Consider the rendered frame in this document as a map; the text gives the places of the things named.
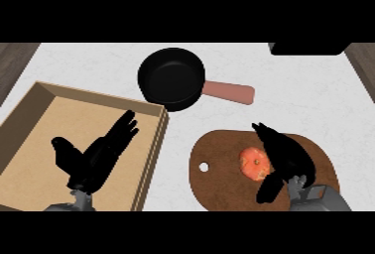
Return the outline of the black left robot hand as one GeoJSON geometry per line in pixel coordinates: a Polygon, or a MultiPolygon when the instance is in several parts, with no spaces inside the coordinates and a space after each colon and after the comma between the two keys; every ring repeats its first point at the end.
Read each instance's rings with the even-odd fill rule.
{"type": "Polygon", "coordinates": [[[70,176],[67,181],[70,190],[92,194],[100,189],[117,157],[138,132],[135,124],[134,112],[126,110],[106,134],[92,141],[84,152],[78,150],[67,139],[53,138],[55,166],[70,176]]]}

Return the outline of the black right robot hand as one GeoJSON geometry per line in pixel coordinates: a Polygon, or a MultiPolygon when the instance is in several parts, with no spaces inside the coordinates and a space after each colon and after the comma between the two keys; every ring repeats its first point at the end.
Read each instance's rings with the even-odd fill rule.
{"type": "Polygon", "coordinates": [[[252,124],[264,144],[264,150],[274,171],[265,176],[256,193],[256,203],[271,203],[280,193],[283,184],[293,178],[305,176],[302,188],[314,183],[315,168],[311,157],[289,136],[278,133],[262,123],[252,124]]]}

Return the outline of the orange squash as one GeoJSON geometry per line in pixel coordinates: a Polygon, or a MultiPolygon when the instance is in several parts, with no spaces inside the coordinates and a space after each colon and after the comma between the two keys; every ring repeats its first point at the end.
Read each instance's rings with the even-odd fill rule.
{"type": "Polygon", "coordinates": [[[256,147],[247,147],[239,154],[240,172],[253,181],[261,182],[271,173],[267,153],[256,147]]]}

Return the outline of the brown wooden cutting board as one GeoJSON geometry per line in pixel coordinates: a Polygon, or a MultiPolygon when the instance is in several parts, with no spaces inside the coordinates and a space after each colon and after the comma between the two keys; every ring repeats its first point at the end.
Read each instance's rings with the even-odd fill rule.
{"type": "MultiPolygon", "coordinates": [[[[287,134],[305,150],[315,168],[317,202],[329,210],[342,210],[345,203],[339,195],[339,184],[333,166],[318,146],[302,136],[287,134]]],[[[252,181],[240,171],[239,155],[244,148],[264,148],[253,131],[215,130],[196,141],[188,162],[188,181],[194,197],[209,210],[287,211],[286,187],[273,203],[256,203],[261,182],[252,181]]]]}

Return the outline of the open wooden drawer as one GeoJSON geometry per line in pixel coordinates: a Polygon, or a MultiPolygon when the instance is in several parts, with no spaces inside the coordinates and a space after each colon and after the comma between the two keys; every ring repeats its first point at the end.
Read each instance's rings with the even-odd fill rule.
{"type": "Polygon", "coordinates": [[[0,211],[140,211],[160,105],[35,82],[0,125],[0,211]]]}

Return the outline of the black appliance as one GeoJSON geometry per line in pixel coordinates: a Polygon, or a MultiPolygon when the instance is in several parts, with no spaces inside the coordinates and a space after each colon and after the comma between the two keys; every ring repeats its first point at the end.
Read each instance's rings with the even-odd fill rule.
{"type": "Polygon", "coordinates": [[[268,43],[274,56],[336,56],[348,43],[268,43]]]}

